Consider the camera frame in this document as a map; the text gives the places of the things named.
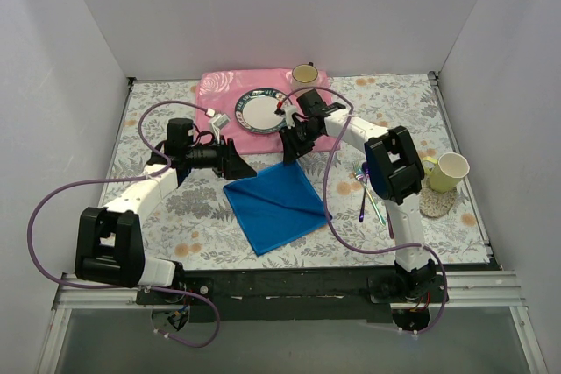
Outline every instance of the patterned plate rim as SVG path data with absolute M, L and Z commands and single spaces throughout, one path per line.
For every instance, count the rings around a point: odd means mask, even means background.
M 273 98 L 276 98 L 277 100 L 282 100 L 283 98 L 286 98 L 286 94 L 283 93 L 282 91 L 279 91 L 278 89 L 275 88 L 256 88 L 256 89 L 252 89 L 251 91 L 246 92 L 245 94 L 243 94 L 242 96 L 239 97 L 238 101 L 236 102 L 236 107 L 234 108 L 234 112 L 236 114 L 236 120 L 238 120 L 238 123 L 241 124 L 241 126 L 246 129 L 247 131 L 250 131 L 251 133 L 256 133 L 259 135 L 269 135 L 271 133 L 275 133 L 276 131 L 279 131 L 280 129 L 282 129 L 285 126 L 285 121 L 282 120 L 280 121 L 280 123 L 278 123 L 276 126 L 271 127 L 269 129 L 257 129 L 256 127 L 251 126 L 249 123 L 246 122 L 246 120 L 244 119 L 244 107 L 245 105 L 247 105 L 247 103 L 249 101 L 251 101 L 252 98 L 258 97 L 258 96 L 271 96 Z

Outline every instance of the utensil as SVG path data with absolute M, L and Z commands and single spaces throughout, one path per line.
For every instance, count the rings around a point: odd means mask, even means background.
M 434 168 L 427 168 L 426 162 Z M 470 172 L 467 159 L 455 152 L 445 153 L 439 159 L 424 157 L 423 167 L 429 176 L 427 184 L 438 193 L 450 192 Z
M 366 189 L 363 188 L 363 190 L 364 192 L 362 193 L 362 204 L 360 205 L 359 222 L 363 222 L 365 220 Z
M 378 216 L 380 223 L 383 226 L 386 226 L 386 220 L 382 216 L 382 213 L 378 209 L 378 206 L 376 206 L 376 202 L 374 201 L 372 194 L 368 190 L 367 177 L 365 173 L 362 171 L 362 167 L 358 161 L 352 163 L 352 170 L 353 170 L 354 178 L 360 183 L 362 188 L 365 189 L 365 194 L 368 196 L 368 200 L 372 204 L 372 207 L 374 208 L 374 211 L 376 212 L 376 215 Z
M 274 114 L 277 104 L 286 97 L 278 89 L 259 88 L 246 92 L 236 102 L 236 120 L 244 129 L 260 135 L 279 131 L 285 121 Z

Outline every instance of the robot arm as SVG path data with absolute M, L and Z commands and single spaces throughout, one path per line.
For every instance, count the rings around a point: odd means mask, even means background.
M 339 136 L 349 116 L 343 105 L 327 105 L 315 90 L 297 101 L 305 119 L 295 118 L 294 106 L 288 106 L 287 112 L 278 111 L 287 119 L 287 127 L 280 130 L 285 163 L 310 152 L 319 136 Z M 395 244 L 423 244 L 419 192 L 424 170 L 407 129 L 387 129 L 353 117 L 342 140 L 366 155 L 370 182 L 386 205 Z M 395 252 L 395 266 L 407 290 L 415 296 L 436 275 L 430 254 L 421 248 Z
M 102 208 L 86 208 L 80 217 L 75 273 L 79 279 L 116 286 L 170 286 L 181 264 L 145 256 L 141 227 L 156 206 L 178 188 L 192 169 L 212 168 L 227 180 L 254 177 L 255 171 L 243 161 L 231 139 L 195 145 L 193 121 L 171 119 L 167 140 L 159 144 L 172 165 L 158 177 L 129 186 Z M 153 153 L 144 174 L 155 173 L 166 160 Z M 114 244 L 106 240 L 115 235 Z

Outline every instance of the glass panel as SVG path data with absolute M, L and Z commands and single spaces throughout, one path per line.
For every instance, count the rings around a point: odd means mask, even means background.
M 150 313 L 74 310 L 57 372 L 529 372 L 507 307 L 448 308 L 417 339 L 364 321 L 226 321 L 205 349 L 155 335 Z M 211 330 L 193 324 L 180 335 Z

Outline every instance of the pink cloth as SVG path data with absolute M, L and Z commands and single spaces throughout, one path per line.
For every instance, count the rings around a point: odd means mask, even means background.
M 253 89 L 274 88 L 284 94 L 289 94 L 292 90 L 290 88 L 291 74 L 292 71 L 288 69 L 234 70 L 204 74 L 196 87 L 196 103 L 228 115 L 231 121 L 221 130 L 221 134 L 226 138 L 234 139 L 238 153 L 247 155 L 282 152 L 279 133 L 258 135 L 245 130 L 236 120 L 234 109 L 239 97 Z M 319 73 L 317 86 L 329 87 L 327 74 L 323 71 Z M 330 93 L 319 91 L 319 95 L 326 103 L 332 103 Z M 206 131 L 209 129 L 209 118 L 202 111 L 197 110 L 195 124 L 202 131 Z M 329 151 L 334 143 L 334 138 L 322 136 L 317 139 L 314 152 Z

